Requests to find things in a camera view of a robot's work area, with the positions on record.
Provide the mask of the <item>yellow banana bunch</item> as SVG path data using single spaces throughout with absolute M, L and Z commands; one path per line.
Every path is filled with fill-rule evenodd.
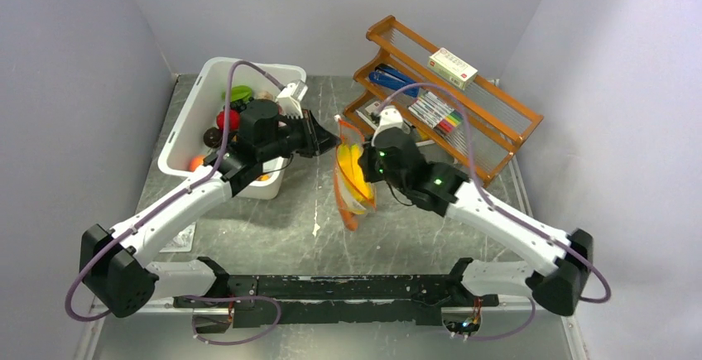
M 342 144 L 337 147 L 336 161 L 341 174 L 342 184 L 351 199 L 359 204 L 358 209 L 365 206 L 375 207 L 375 189 L 363 179 L 359 167 L 359 157 L 363 149 L 360 145 Z

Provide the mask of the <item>clear zip bag orange zipper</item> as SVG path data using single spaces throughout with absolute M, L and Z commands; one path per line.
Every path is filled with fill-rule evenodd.
M 340 115 L 335 115 L 339 144 L 334 154 L 334 196 L 344 227 L 355 232 L 362 216 L 377 209 L 376 190 L 365 181 L 359 159 L 363 154 L 362 133 Z

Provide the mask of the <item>red apple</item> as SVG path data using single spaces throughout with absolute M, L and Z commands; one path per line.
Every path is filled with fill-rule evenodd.
M 226 122 L 228 122 L 228 130 L 230 132 L 237 131 L 240 125 L 239 112 L 235 109 L 230 109 L 228 113 L 224 110 L 220 111 L 215 118 L 216 127 L 224 130 Z

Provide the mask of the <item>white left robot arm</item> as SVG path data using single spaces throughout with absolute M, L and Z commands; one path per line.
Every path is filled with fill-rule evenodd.
M 266 162 L 321 156 L 339 143 L 307 109 L 289 117 L 270 100 L 252 101 L 239 115 L 234 141 L 208 155 L 165 197 L 112 228 L 95 224 L 84 232 L 80 281 L 118 318 L 168 297 L 194 296 L 207 306 L 221 305 L 229 283 L 219 264 L 207 257 L 156 262 L 156 255 L 186 227 L 256 181 Z

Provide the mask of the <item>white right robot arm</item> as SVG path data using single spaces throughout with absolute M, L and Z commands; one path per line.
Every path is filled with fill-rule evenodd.
M 368 138 L 358 165 L 368 183 L 384 182 L 411 206 L 466 223 L 521 258 L 472 262 L 446 285 L 454 304 L 483 295 L 525 296 L 553 314 L 571 316 L 585 300 L 594 238 L 583 229 L 567 233 L 519 212 L 458 168 L 428 161 L 399 128 Z

